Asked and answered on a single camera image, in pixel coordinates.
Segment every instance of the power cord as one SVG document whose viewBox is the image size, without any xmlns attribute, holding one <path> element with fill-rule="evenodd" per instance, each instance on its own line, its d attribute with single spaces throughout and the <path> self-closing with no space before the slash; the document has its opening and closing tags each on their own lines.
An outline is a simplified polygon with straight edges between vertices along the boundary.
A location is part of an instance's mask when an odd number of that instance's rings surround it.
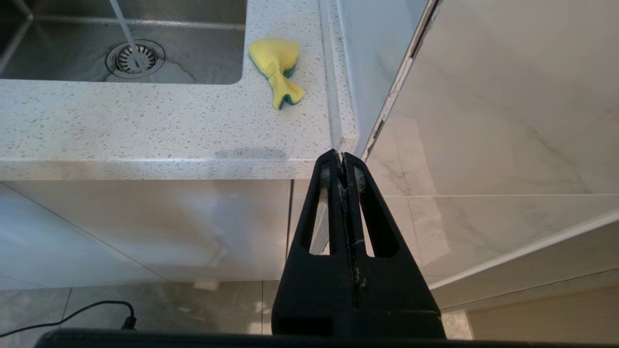
<svg viewBox="0 0 619 348">
<path fill-rule="evenodd" d="M 37 328 L 44 328 L 46 326 L 56 326 L 56 325 L 60 325 L 62 323 L 64 323 L 65 321 L 73 318 L 74 316 L 78 315 L 79 313 L 82 313 L 85 310 L 91 309 L 92 307 L 96 307 L 99 305 L 106 305 L 106 304 L 111 304 L 111 305 L 125 305 L 129 308 L 129 316 L 124 320 L 124 324 L 123 327 L 121 328 L 122 330 L 135 330 L 136 327 L 136 314 L 133 310 L 133 306 L 127 302 L 127 301 L 99 301 L 99 302 L 95 302 L 91 305 L 88 305 L 78 311 L 76 311 L 75 313 L 69 315 L 68 317 L 66 317 L 65 319 L 61 320 L 61 321 L 57 321 L 55 323 L 46 323 L 46 324 L 38 324 L 38 325 L 32 325 L 32 326 L 26 326 L 25 328 L 21 328 L 21 329 L 16 329 L 13 331 L 9 331 L 8 333 L 5 334 L 0 334 L 0 338 L 2 337 L 6 337 L 8 335 L 12 335 L 12 334 L 16 334 L 16 333 L 20 333 L 22 331 L 26 331 L 26 330 L 31 330 L 31 329 L 37 329 Z"/>
</svg>

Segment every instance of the white cabinet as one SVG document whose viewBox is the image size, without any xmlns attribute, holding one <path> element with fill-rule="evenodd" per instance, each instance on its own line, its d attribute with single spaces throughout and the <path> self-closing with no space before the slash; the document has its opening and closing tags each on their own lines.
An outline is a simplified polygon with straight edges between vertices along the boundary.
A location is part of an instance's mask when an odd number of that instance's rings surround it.
<svg viewBox="0 0 619 348">
<path fill-rule="evenodd" d="M 284 269 L 290 180 L 10 185 L 169 281 L 279 279 Z"/>
<path fill-rule="evenodd" d="M 163 281 L 0 183 L 0 290 Z"/>
</svg>

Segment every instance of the running water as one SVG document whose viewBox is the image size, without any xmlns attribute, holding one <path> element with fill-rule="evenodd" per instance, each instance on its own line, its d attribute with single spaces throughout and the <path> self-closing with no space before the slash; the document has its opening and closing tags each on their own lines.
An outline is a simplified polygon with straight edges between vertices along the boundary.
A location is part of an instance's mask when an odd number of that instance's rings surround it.
<svg viewBox="0 0 619 348">
<path fill-rule="evenodd" d="M 123 16 L 123 12 L 120 10 L 120 6 L 118 6 L 118 1 L 117 0 L 110 0 L 110 4 L 112 5 L 112 8 L 114 9 L 114 13 L 116 14 L 116 18 L 118 18 L 118 22 L 120 23 L 120 27 L 123 29 L 124 32 L 124 36 L 127 38 L 127 41 L 129 42 L 129 46 L 131 47 L 131 53 L 132 53 L 132 58 L 133 61 L 136 62 L 136 66 L 137 68 L 140 70 L 140 72 L 143 75 L 145 74 L 145 70 L 146 67 L 148 67 L 148 65 L 146 63 L 144 63 L 144 60 L 142 59 L 142 55 L 140 54 L 140 51 L 137 50 L 137 45 L 136 42 L 133 41 L 133 36 L 131 36 L 131 32 L 129 31 L 129 27 L 127 26 L 127 22 L 124 19 Z"/>
</svg>

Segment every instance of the white speckled countertop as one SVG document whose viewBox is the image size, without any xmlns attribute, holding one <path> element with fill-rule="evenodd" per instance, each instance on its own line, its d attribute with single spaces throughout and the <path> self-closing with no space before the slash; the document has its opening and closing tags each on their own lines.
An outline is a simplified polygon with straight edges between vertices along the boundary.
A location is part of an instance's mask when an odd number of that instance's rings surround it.
<svg viewBox="0 0 619 348">
<path fill-rule="evenodd" d="M 279 111 L 247 54 L 232 85 L 0 79 L 0 180 L 309 178 L 357 138 L 337 4 L 249 0 L 245 45 L 265 37 L 301 46 Z"/>
</svg>

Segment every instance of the drain strainer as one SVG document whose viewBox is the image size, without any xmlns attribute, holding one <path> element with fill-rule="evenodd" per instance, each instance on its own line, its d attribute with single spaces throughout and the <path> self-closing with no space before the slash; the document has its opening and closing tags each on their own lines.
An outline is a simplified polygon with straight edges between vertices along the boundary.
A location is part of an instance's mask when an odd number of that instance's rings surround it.
<svg viewBox="0 0 619 348">
<path fill-rule="evenodd" d="M 116 66 L 118 69 L 126 72 L 127 74 L 139 74 L 144 68 L 148 71 L 154 67 L 157 62 L 157 55 L 153 52 L 153 50 L 138 43 L 136 43 L 136 46 L 137 52 L 139 53 L 139 60 L 137 63 L 140 67 L 136 66 L 136 57 L 132 57 L 133 49 L 131 46 L 125 46 L 116 56 Z"/>
<path fill-rule="evenodd" d="M 165 62 L 165 51 L 158 43 L 150 40 L 135 40 L 135 42 L 137 54 L 141 59 L 138 62 L 140 66 L 136 64 L 129 43 L 123 42 L 114 46 L 105 57 L 105 66 L 112 74 L 123 79 L 138 79 L 151 75 Z"/>
</svg>

